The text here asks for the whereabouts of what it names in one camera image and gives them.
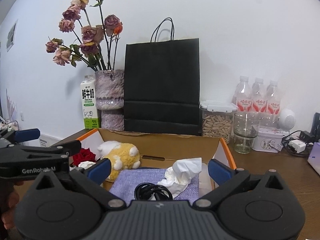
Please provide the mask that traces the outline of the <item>person's left hand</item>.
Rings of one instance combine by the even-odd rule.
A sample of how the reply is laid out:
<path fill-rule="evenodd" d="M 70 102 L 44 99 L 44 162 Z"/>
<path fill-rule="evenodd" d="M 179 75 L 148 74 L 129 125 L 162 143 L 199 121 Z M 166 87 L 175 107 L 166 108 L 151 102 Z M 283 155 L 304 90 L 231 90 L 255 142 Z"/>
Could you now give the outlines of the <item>person's left hand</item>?
<path fill-rule="evenodd" d="M 14 212 L 20 195 L 7 182 L 1 182 L 1 222 L 5 230 L 15 227 Z"/>

